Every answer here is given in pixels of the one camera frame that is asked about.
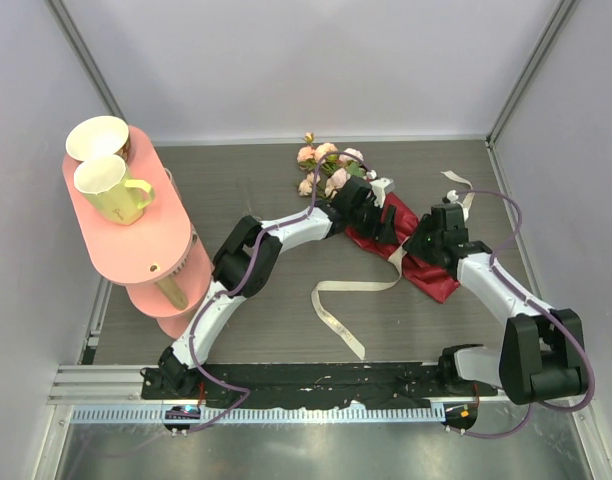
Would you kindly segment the cream ribbon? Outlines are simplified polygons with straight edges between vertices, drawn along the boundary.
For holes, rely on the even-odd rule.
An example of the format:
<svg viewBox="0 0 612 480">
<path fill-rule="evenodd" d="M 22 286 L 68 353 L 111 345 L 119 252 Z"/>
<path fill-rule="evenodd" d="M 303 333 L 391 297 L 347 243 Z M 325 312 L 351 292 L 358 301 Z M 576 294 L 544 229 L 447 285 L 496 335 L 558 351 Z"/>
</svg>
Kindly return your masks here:
<svg viewBox="0 0 612 480">
<path fill-rule="evenodd" d="M 405 259 L 402 245 L 411 234 L 420 229 L 418 226 L 420 220 L 395 194 L 389 193 L 385 200 L 387 206 L 397 208 L 395 220 L 397 242 L 395 245 L 378 244 L 375 240 L 361 239 L 357 233 L 351 231 L 348 231 L 348 234 L 364 251 L 375 253 L 394 266 L 397 271 L 396 279 L 391 282 L 326 280 L 319 282 L 311 292 L 311 302 L 317 316 L 346 343 L 360 360 L 365 359 L 364 345 L 322 305 L 321 292 L 384 291 L 392 288 L 404 277 L 432 299 L 443 303 L 459 286 L 456 280 L 452 280 L 439 267 L 430 266 L 421 260 Z"/>
</svg>

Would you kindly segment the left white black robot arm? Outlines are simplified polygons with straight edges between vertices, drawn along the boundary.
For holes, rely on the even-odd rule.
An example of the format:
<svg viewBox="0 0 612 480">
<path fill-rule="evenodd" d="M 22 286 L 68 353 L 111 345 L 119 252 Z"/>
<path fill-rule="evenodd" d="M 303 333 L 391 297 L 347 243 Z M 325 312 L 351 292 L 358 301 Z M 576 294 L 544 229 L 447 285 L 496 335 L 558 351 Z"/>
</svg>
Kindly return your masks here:
<svg viewBox="0 0 612 480">
<path fill-rule="evenodd" d="M 266 285 L 279 256 L 352 227 L 363 236 L 395 244 L 396 208 L 386 204 L 389 178 L 353 176 L 331 200 L 276 220 L 242 218 L 214 256 L 207 294 L 184 333 L 161 354 L 155 368 L 141 370 L 143 389 L 162 389 L 179 399 L 195 395 L 211 347 L 236 309 Z"/>
</svg>

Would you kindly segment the pink flower bouquet red wrap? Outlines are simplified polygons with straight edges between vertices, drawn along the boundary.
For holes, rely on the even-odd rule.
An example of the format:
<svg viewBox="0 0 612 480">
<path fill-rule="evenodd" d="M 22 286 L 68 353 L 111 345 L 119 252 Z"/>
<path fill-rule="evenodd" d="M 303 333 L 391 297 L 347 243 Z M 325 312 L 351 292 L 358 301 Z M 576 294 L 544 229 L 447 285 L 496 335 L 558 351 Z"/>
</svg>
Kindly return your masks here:
<svg viewBox="0 0 612 480">
<path fill-rule="evenodd" d="M 341 151 L 331 142 L 317 145 L 312 132 L 306 133 L 303 141 L 304 145 L 296 157 L 300 170 L 307 173 L 297 183 L 297 192 L 301 197 L 315 194 L 319 199 L 331 200 L 351 178 L 358 177 L 368 182 L 378 178 L 364 164 L 363 154 L 356 149 Z M 378 194 L 367 216 L 367 224 L 349 226 L 345 233 L 362 250 L 383 259 L 390 258 L 419 224 L 416 214 L 393 193 Z M 404 255 L 397 264 L 402 267 L 405 279 L 439 303 L 445 302 L 459 286 L 442 268 L 430 266 L 408 255 Z"/>
</svg>

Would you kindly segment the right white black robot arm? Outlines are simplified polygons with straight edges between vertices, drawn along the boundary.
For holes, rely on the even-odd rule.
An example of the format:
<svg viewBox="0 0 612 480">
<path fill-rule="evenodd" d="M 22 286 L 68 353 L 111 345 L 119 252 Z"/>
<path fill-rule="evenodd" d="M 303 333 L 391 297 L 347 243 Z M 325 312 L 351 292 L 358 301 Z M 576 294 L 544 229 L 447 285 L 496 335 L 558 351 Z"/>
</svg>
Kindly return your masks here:
<svg viewBox="0 0 612 480">
<path fill-rule="evenodd" d="M 480 382 L 502 389 L 517 405 L 590 394 L 593 384 L 579 316 L 533 296 L 487 245 L 470 240 L 460 205 L 433 206 L 403 249 L 445 270 L 504 329 L 500 350 L 476 344 L 444 349 L 437 371 L 443 391 L 458 395 Z"/>
</svg>

